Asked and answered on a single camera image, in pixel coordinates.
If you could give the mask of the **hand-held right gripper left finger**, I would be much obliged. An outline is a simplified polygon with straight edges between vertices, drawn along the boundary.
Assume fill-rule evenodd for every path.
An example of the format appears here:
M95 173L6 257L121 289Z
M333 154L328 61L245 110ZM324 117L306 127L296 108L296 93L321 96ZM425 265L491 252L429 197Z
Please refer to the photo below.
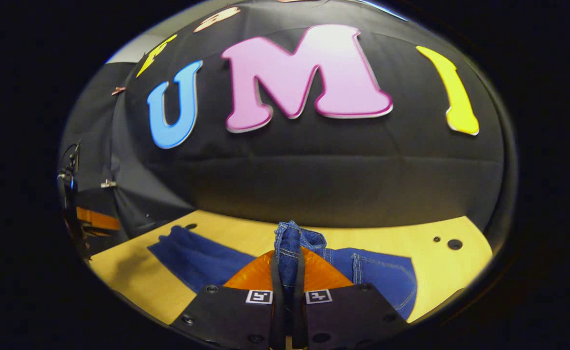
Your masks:
M207 284L171 323L204 350L283 350L283 293L273 250L224 284Z

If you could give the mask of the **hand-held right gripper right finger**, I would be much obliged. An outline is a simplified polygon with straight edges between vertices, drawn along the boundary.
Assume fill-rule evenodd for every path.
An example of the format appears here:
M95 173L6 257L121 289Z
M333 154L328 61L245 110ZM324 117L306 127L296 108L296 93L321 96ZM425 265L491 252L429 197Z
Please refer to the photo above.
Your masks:
M369 350L409 328L373 284L352 284L316 253L301 248L292 306L292 346Z

